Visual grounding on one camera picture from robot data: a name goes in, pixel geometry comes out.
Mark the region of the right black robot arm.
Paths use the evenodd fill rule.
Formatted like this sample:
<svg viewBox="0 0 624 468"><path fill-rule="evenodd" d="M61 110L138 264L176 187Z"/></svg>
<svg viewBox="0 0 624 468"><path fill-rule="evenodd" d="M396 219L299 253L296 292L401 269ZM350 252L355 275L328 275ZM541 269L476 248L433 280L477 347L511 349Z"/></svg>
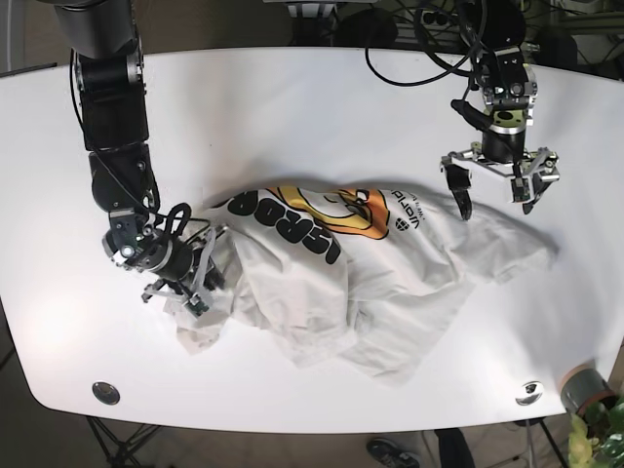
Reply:
<svg viewBox="0 0 624 468"><path fill-rule="evenodd" d="M70 45L72 105L89 153L92 194L108 215L106 255L127 271L149 272L156 281L141 298L155 295L201 318L224 285L212 259L217 237L207 219L196 221L186 203L161 213L161 197L149 147L141 41L129 1L55 1Z"/></svg>

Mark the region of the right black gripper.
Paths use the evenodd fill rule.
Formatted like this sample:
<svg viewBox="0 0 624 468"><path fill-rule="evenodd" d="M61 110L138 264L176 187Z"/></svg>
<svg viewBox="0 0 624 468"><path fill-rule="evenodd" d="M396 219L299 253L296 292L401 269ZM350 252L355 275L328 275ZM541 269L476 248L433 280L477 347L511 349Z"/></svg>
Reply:
<svg viewBox="0 0 624 468"><path fill-rule="evenodd" d="M207 226L185 241L175 238L163 254L150 254L140 268L158 279L148 284L141 295L143 303L162 296L181 305L199 319L214 303L216 291L223 290L225 277L214 260L216 241L225 229Z"/></svg>

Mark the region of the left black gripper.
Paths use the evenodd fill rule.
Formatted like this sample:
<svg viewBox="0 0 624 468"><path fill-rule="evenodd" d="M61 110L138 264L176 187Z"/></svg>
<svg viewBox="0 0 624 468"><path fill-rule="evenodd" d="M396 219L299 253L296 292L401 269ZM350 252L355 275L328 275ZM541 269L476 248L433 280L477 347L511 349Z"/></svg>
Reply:
<svg viewBox="0 0 624 468"><path fill-rule="evenodd" d="M522 205L523 213L529 215L546 190L561 178L558 154L547 147L526 150L527 118L521 109L490 114L475 107L457 107L455 111L482 133L480 142L441 160L441 172L461 218L468 221L472 217L469 190L474 171L500 178L509 190L509 201Z"/></svg>

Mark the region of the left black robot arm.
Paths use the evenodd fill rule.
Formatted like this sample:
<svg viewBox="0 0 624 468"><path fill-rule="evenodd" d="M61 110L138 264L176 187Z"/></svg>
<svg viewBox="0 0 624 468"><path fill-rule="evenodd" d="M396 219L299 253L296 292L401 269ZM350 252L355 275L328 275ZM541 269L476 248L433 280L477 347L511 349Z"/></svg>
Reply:
<svg viewBox="0 0 624 468"><path fill-rule="evenodd" d="M460 61L451 64L429 46L421 23L429 5L420 1L413 8L414 36L422 52L443 71L421 83L434 83L451 74L462 76L467 80L466 93L480 92L485 105L478 109L467 96L450 103L467 124L481 133L482 139L467 150L453 151L442 158L441 171L448 190L462 219L470 219L471 176L479 170L501 178L511 202L528 215L561 175L555 151L526 148L538 86L522 51L527 31L525 17L510 1L456 2L458 30L467 50Z"/></svg>

